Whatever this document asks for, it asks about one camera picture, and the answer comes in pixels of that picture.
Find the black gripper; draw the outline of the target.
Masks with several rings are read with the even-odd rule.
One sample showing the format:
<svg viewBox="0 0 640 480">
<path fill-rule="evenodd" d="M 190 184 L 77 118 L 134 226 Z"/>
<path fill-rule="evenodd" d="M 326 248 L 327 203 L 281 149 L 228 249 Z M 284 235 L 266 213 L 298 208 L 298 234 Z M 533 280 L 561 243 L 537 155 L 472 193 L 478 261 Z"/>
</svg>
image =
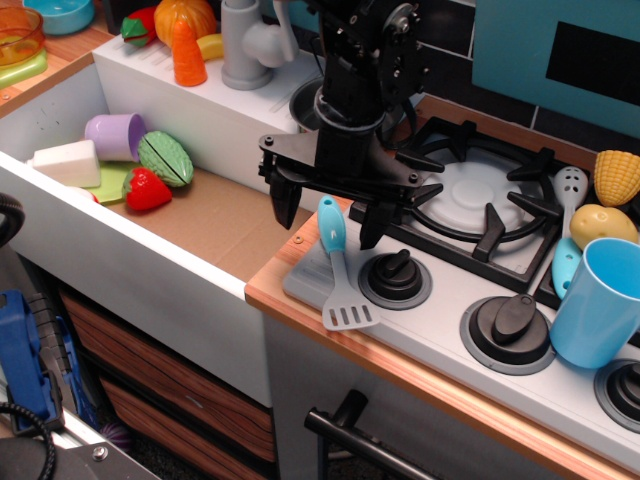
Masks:
<svg viewBox="0 0 640 480">
<path fill-rule="evenodd" d="M 423 181 L 417 170 L 385 151 L 372 132 L 323 126 L 265 135 L 259 147 L 277 222 L 292 227 L 305 188 L 370 203 L 359 233 L 361 250 L 374 248 L 391 225 L 402 221 L 403 205 L 415 202 Z"/>
</svg>

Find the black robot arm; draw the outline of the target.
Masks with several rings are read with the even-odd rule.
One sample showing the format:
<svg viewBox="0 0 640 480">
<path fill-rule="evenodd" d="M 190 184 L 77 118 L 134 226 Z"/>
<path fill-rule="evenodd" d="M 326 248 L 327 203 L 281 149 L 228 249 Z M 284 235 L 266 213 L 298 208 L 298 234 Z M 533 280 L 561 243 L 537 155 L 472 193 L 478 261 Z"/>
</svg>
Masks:
<svg viewBox="0 0 640 480">
<path fill-rule="evenodd" d="M 383 141 L 398 106 L 424 91 L 428 69 L 410 1 L 311 1 L 319 16 L 324 80 L 314 99 L 316 131 L 264 136 L 259 173 L 276 220 L 290 228 L 308 188 L 365 204 L 360 245 L 373 248 L 416 205 L 424 182 L 407 142 Z"/>
</svg>

